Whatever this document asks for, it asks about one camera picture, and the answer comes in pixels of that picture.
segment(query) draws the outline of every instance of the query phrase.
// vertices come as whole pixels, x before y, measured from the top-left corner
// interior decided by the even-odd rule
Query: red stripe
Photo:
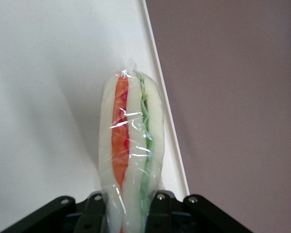
[[[121,75],[116,84],[112,118],[112,166],[121,190],[129,160],[129,133],[126,117],[128,86],[128,78]]]

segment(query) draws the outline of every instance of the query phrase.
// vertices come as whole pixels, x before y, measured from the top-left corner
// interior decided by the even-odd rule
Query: purple background
[[[291,0],[147,0],[191,193],[291,233]]]

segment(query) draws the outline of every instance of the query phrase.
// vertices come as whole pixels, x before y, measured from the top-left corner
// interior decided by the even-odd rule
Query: white surface
[[[0,1],[0,231],[58,196],[80,202],[100,189],[105,79],[132,57],[165,90],[152,39],[142,1]],[[163,183],[182,199],[165,107]]]

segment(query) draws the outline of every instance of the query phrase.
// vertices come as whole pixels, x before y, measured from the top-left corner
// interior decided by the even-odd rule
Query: clear plastic wrap
[[[147,75],[124,70],[105,84],[99,175],[110,233],[142,233],[161,181],[162,100]]]

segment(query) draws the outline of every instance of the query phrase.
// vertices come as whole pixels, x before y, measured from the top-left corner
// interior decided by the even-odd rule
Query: black holder
[[[107,233],[106,206],[100,192],[76,204],[56,198],[1,233]],[[160,190],[152,201],[145,233],[252,233],[200,195],[178,201]]]

